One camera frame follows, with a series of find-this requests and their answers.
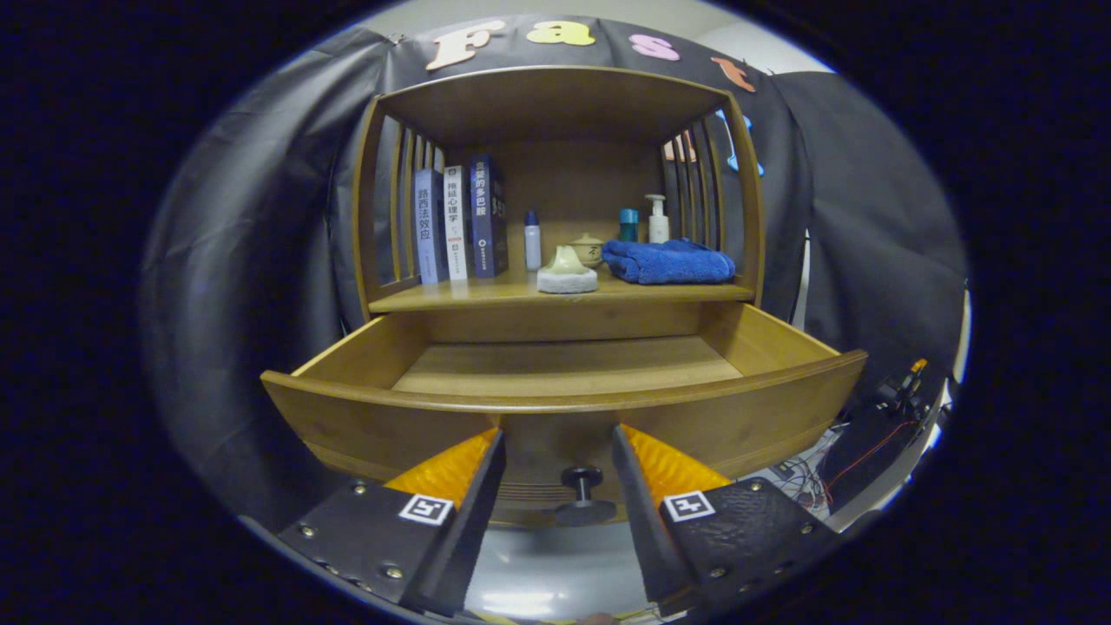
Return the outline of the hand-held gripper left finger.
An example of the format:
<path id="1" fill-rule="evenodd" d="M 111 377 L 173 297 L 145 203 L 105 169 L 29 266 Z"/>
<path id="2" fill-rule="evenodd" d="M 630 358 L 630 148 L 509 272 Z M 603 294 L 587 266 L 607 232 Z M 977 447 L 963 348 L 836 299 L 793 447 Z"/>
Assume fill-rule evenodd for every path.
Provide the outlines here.
<path id="1" fill-rule="evenodd" d="M 506 470 L 499 429 L 376 485 L 351 480 L 279 538 L 346 584 L 397 608 L 463 609 Z"/>

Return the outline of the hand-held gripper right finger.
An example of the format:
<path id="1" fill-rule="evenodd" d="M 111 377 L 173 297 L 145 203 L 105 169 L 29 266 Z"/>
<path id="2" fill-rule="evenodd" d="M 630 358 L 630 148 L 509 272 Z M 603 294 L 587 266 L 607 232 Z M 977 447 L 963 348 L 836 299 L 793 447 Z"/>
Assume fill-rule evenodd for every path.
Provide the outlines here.
<path id="1" fill-rule="evenodd" d="M 618 424 L 612 458 L 647 598 L 660 615 L 725 615 L 814 567 L 841 536 L 765 478 L 654 497 L 639 432 Z"/>

